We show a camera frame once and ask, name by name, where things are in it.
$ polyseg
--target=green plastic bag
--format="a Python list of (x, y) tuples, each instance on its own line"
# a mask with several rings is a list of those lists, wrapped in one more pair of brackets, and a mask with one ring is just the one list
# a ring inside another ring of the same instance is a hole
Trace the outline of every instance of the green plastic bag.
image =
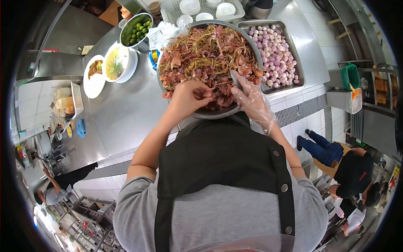
[(343, 82), (343, 88), (350, 90), (350, 83), (354, 89), (359, 88), (359, 75), (357, 66), (348, 62), (347, 65), (340, 69), (341, 81)]

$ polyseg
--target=shoe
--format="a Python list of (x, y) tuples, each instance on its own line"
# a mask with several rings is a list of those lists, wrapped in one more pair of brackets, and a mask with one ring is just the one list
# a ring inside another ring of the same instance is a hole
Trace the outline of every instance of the shoe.
[(300, 139), (300, 138), (302, 138), (302, 136), (300, 136), (300, 135), (297, 136), (297, 150), (298, 150), (298, 151), (301, 151), (301, 150), (302, 150), (302, 146), (299, 145), (299, 143), (298, 143), (298, 142), (299, 142), (298, 139)]

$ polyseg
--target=apron snap button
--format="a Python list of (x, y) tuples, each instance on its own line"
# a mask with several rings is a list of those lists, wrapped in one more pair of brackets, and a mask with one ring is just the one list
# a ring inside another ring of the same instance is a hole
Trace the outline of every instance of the apron snap button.
[(291, 234), (292, 232), (293, 232), (293, 228), (292, 228), (292, 227), (288, 226), (288, 227), (285, 228), (285, 233), (286, 233), (287, 235)]
[(282, 186), (281, 186), (281, 191), (282, 192), (286, 192), (288, 190), (288, 185), (287, 184), (283, 184)]

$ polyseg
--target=blue towel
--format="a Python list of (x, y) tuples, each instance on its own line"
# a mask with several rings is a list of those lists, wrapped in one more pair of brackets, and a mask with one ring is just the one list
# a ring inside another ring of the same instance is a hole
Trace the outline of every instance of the blue towel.
[(80, 138), (85, 137), (85, 127), (84, 127), (84, 122), (83, 122), (82, 119), (80, 119), (80, 120), (78, 121), (78, 124), (77, 124), (77, 134), (78, 134), (78, 136), (79, 136)]

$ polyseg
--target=blue jeans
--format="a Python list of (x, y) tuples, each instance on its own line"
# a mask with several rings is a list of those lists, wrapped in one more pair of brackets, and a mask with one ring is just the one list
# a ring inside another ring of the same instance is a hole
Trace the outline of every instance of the blue jeans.
[(299, 137), (298, 144), (307, 150), (313, 158), (328, 167), (331, 167), (333, 161), (340, 162), (343, 157), (343, 147), (339, 143), (329, 143), (324, 137), (313, 131), (309, 132), (309, 137), (316, 143)]

